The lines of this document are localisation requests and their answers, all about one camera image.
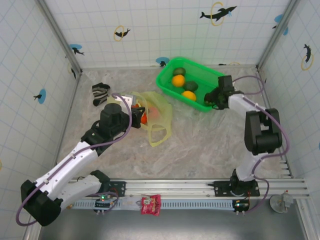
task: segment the red snack packet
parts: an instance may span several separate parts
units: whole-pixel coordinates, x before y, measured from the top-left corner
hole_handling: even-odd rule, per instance
[[[161,195],[143,197],[141,200],[141,214],[159,216],[161,208]]]

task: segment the yellow ring decal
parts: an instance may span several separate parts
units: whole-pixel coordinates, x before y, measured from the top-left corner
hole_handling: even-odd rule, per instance
[[[302,61],[301,61],[301,69],[302,69],[302,71],[307,71],[307,70],[309,70],[309,68],[311,68],[311,66],[314,64],[314,60],[315,60],[314,55],[313,55],[312,53],[310,53],[310,54],[311,54],[311,57],[312,57],[312,61],[311,61],[311,63],[310,63],[310,66],[308,66],[307,68],[304,68],[304,61],[305,61],[305,59],[307,58],[307,56],[304,56],[304,57],[302,58]]]
[[[119,28],[122,28],[122,36],[119,40],[116,39],[116,31],[119,29]],[[124,34],[125,34],[125,27],[122,26],[122,25],[119,25],[116,27],[116,29],[114,30],[114,33],[113,33],[113,39],[117,42],[120,42],[123,38],[124,38]]]
[[[224,23],[224,20],[225,20],[225,17],[223,17],[223,18],[222,18],[222,21],[221,21],[219,24],[215,24],[215,23],[212,21],[212,10],[214,9],[215,5],[217,5],[217,4],[220,4],[222,7],[224,6],[220,1],[217,1],[217,2],[215,2],[215,3],[212,5],[212,7],[211,7],[210,19],[211,19],[211,24],[212,24],[212,26],[215,26],[215,27],[220,26],[221,24],[223,24],[223,23]]]

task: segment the gray floor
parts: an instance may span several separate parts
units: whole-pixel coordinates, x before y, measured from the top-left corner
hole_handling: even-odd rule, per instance
[[[114,210],[64,210],[39,240],[304,240],[296,206],[286,214],[266,201],[245,216],[226,210],[162,210],[159,216]]]
[[[252,68],[219,68],[220,72],[238,78],[254,75]],[[104,105],[93,105],[92,85],[109,84],[114,93],[156,91],[155,79],[160,68],[115,69],[84,71],[76,91],[74,104],[62,142],[58,161],[77,144],[80,137],[100,118]],[[254,78],[242,79],[235,84],[243,92],[257,92]],[[108,148],[79,176],[100,170],[111,178],[229,178],[244,156],[244,119],[232,110],[212,110],[203,113],[165,95],[173,107],[172,136],[157,147],[151,147],[147,131],[132,129],[121,142]],[[250,97],[264,105],[261,95]],[[267,178],[280,177],[279,158],[261,165],[257,174]]]

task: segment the green plastic basket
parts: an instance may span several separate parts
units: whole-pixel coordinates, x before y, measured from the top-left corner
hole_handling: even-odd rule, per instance
[[[192,101],[181,94],[185,91],[183,87],[176,87],[172,84],[173,72],[176,68],[184,68],[185,81],[195,81],[198,89],[194,92],[196,101]],[[181,102],[188,104],[202,112],[209,112],[212,107],[205,105],[205,95],[210,93],[218,86],[218,77],[224,76],[223,73],[203,66],[199,63],[186,59],[184,57],[176,57],[170,60],[166,67],[156,77],[156,85],[162,91]]]

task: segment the plastic sheet floor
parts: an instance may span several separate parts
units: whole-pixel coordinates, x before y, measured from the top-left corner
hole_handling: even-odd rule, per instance
[[[254,67],[216,69],[231,75],[232,79],[257,73]],[[76,90],[58,162],[100,119],[105,104],[98,107],[93,105],[92,85],[106,83],[110,85],[112,93],[155,91],[162,94],[156,85],[160,71],[160,68],[85,70]],[[245,93],[258,92],[260,89],[254,78],[241,79],[235,83],[235,87]],[[109,147],[78,176],[100,170],[110,178],[229,178],[246,151],[245,120],[230,109],[199,112],[175,98],[164,96],[173,107],[172,136],[168,140],[151,147],[147,131],[132,128],[127,137]],[[261,94],[249,98],[264,105]],[[280,178],[280,158],[266,160],[257,175]]]

